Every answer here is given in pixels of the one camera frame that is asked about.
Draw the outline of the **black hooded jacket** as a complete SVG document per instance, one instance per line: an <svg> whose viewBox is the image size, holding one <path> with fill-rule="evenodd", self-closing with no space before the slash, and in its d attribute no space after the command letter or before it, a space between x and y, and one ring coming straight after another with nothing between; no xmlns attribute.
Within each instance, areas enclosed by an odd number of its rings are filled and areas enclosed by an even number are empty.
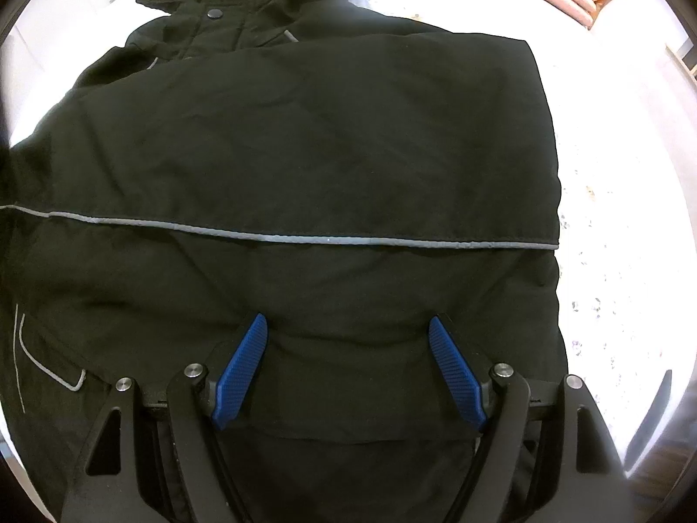
<svg viewBox="0 0 697 523"><path fill-rule="evenodd" d="M476 433L428 343L567 370L551 112L522 40L349 0L138 0L157 18L1 158L1 399L39 496L118 379L254 315L224 460L256 522L441 522Z"/></svg>

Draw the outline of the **bed with floral quilt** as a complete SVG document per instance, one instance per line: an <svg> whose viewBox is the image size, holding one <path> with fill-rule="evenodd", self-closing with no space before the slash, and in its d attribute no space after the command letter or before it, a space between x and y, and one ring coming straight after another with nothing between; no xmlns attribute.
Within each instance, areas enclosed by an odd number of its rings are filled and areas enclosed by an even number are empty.
<svg viewBox="0 0 697 523"><path fill-rule="evenodd" d="M526 39L561 161L561 329L635 470L678 411L696 347L696 93L663 0L593 31L540 0L351 0L458 32Z"/></svg>

